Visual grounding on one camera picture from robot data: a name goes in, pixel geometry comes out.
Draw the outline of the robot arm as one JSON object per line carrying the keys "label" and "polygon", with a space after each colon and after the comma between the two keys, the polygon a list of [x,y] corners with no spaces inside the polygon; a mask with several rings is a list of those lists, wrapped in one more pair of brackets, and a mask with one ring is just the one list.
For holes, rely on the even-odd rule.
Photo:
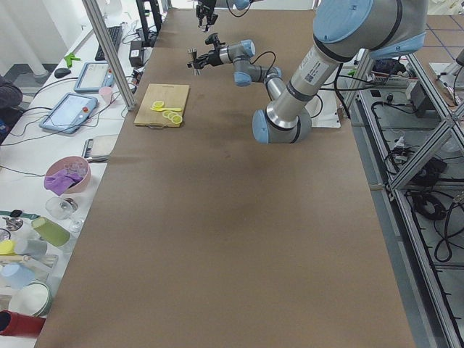
{"label": "robot arm", "polygon": [[[196,18],[198,19],[198,27],[204,32],[207,32],[211,26],[215,24],[218,14],[215,12],[217,7],[226,8],[234,17],[243,16],[254,3],[253,0],[236,0],[236,1],[217,1],[217,0],[199,0],[196,4]],[[235,14],[232,12],[233,7],[243,14]]]}
{"label": "robot arm", "polygon": [[345,62],[361,49],[372,59],[394,58],[419,50],[425,41],[427,1],[323,1],[312,24],[313,45],[289,82],[274,66],[253,65],[253,41],[228,45],[213,33],[206,44],[213,46],[198,56],[189,50],[188,67],[233,64],[237,86],[252,82],[265,85],[270,102],[252,118],[254,139],[261,144],[293,144],[310,132],[312,121],[306,105]]}

